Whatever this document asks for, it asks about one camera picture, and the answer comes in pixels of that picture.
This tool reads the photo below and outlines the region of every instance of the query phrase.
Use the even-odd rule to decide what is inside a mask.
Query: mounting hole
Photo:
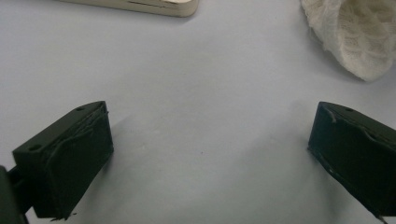
[[[29,147],[29,151],[37,151],[41,148],[41,145],[34,145],[32,147]]]

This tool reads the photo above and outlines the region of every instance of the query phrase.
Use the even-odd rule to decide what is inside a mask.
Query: white crumpled cloth
[[[382,77],[396,59],[396,0],[302,0],[309,26],[349,72]]]

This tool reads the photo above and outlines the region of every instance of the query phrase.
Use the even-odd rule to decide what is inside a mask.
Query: white table surface
[[[396,66],[350,75],[298,0],[202,0],[184,19],[1,0],[0,69],[8,170],[56,119],[107,102],[114,155],[66,223],[380,223],[306,148],[319,101],[396,128]]]

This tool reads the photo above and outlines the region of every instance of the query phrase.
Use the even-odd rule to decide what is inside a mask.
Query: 3d printed part
[[[114,7],[175,17],[188,17],[198,8],[198,0],[61,0],[99,7]]]
[[[353,109],[321,102],[308,149],[376,217],[396,216],[396,131]]]
[[[3,166],[0,166],[0,223],[27,223],[25,215],[19,210],[7,171]]]
[[[38,217],[70,216],[113,152],[107,113],[105,102],[80,106],[13,151],[17,166],[0,187],[13,188],[20,213],[33,206]]]

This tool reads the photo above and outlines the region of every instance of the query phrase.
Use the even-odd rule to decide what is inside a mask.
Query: cream-colored object
[[[99,7],[114,7],[166,16],[188,17],[198,8],[198,0],[61,0]]]
[[[396,0],[302,0],[324,48],[365,81],[384,75],[396,59]]]

